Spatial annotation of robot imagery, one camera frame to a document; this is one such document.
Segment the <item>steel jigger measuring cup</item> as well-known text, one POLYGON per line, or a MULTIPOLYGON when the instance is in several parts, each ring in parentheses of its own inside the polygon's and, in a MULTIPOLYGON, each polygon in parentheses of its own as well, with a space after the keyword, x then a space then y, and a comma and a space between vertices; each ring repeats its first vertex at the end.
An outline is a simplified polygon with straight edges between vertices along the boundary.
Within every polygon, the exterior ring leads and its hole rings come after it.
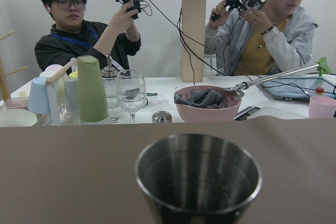
POLYGON ((135 175, 155 223, 236 223, 262 185, 261 169, 245 149, 202 134, 151 143, 135 175))

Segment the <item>steel shaker cap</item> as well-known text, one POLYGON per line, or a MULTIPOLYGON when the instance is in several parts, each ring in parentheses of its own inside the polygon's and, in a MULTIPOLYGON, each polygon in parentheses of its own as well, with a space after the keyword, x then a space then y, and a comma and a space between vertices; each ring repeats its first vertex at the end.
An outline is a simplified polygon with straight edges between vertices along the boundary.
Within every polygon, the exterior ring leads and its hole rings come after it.
POLYGON ((172 116, 167 111, 157 111, 152 115, 152 123, 171 123, 172 116))

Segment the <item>green cup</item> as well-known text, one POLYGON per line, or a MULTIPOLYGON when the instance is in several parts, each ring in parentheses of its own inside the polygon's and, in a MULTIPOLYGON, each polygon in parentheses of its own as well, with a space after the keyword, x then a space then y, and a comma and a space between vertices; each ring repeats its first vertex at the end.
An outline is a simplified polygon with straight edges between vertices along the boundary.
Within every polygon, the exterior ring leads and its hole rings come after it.
POLYGON ((97 58, 85 55, 77 58, 78 111, 83 123, 99 123, 109 116, 106 92, 97 58))

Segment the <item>light blue cup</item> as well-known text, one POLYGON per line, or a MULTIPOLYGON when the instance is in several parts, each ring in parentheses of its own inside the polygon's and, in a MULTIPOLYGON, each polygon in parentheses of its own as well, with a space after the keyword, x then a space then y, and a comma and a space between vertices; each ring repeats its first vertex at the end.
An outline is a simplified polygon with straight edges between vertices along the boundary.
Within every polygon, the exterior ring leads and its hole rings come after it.
POLYGON ((30 86, 28 109, 37 114, 50 114, 50 105, 45 85, 46 77, 35 77, 30 86))

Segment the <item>pink cup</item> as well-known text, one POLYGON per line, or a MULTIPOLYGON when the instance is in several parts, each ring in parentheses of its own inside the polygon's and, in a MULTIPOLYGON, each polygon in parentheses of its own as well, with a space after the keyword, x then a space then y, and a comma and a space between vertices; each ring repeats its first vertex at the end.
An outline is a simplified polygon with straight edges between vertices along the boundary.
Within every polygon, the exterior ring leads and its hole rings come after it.
POLYGON ((335 114, 335 99, 325 96, 311 96, 308 118, 332 118, 335 114))

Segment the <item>pink bowl with cloth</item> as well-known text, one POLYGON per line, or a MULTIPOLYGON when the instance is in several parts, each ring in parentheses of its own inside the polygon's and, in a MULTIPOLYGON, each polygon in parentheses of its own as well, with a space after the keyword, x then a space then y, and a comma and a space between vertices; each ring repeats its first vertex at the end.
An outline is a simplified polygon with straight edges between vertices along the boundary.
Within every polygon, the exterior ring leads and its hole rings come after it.
POLYGON ((174 93, 174 103, 184 122, 232 121, 244 93, 216 86, 190 86, 174 93))

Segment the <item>clear wine glass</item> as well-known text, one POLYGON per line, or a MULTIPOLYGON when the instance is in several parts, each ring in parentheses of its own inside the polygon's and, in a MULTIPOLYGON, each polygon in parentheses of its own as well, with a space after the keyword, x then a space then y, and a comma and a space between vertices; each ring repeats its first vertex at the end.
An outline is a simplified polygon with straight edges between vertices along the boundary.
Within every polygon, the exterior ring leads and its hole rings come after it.
POLYGON ((146 85, 143 74, 139 70, 123 70, 117 75, 117 100, 135 123, 135 114, 146 102, 146 85))

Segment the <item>glass syrup dispenser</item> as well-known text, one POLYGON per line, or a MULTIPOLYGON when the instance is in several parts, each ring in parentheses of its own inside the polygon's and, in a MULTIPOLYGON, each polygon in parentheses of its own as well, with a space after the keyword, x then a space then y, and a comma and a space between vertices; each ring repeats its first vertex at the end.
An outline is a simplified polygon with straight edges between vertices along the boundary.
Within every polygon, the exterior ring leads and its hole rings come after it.
POLYGON ((121 121, 121 107, 116 95, 118 69, 112 65, 110 55, 106 55, 107 66, 101 70, 101 76, 106 92, 109 122, 111 124, 121 121))

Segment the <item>person in grey jacket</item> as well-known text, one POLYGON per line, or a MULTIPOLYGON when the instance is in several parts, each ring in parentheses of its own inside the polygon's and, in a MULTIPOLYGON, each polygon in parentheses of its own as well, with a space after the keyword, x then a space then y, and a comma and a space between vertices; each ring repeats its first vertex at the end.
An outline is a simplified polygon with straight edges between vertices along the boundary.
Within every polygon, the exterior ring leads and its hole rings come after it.
POLYGON ((318 24, 302 0, 266 0, 248 9, 226 9, 221 1, 205 28, 206 55, 216 55, 218 71, 229 76, 275 74, 312 59, 318 24))

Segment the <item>blue teach pendant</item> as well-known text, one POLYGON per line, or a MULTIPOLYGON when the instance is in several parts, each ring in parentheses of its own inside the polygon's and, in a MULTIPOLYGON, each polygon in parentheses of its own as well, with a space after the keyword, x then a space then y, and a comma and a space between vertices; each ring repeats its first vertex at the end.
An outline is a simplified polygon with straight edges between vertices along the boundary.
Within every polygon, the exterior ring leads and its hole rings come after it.
POLYGON ((315 95, 335 99, 335 84, 324 77, 288 76, 266 81, 260 87, 278 101, 308 102, 315 95))

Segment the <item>person in black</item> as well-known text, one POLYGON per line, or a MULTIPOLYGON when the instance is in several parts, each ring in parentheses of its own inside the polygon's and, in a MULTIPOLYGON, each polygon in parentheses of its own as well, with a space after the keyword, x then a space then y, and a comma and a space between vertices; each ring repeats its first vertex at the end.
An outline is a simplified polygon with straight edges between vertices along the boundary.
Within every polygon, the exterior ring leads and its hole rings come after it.
POLYGON ((48 35, 36 42, 35 56, 44 71, 50 65, 64 66, 72 58, 90 55, 98 59, 101 69, 107 56, 117 70, 128 70, 129 56, 141 47, 140 33, 134 23, 133 2, 124 4, 108 24, 84 19, 87 0, 41 0, 54 20, 48 35))

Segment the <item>white green bowl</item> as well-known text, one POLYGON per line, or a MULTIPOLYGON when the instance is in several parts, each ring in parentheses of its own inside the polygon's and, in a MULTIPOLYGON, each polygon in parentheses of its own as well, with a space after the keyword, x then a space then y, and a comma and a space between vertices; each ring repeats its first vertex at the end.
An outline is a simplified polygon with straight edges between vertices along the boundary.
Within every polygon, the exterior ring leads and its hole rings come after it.
POLYGON ((1 111, 1 127, 34 126, 37 116, 24 109, 9 109, 1 111))

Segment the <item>wooden post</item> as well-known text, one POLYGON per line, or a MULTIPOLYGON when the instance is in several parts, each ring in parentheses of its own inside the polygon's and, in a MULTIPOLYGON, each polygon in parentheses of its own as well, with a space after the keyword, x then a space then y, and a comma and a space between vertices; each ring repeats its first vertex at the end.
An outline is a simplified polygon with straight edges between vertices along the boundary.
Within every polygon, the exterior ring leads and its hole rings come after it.
POLYGON ((182 0, 183 82, 202 82, 206 0, 182 0))

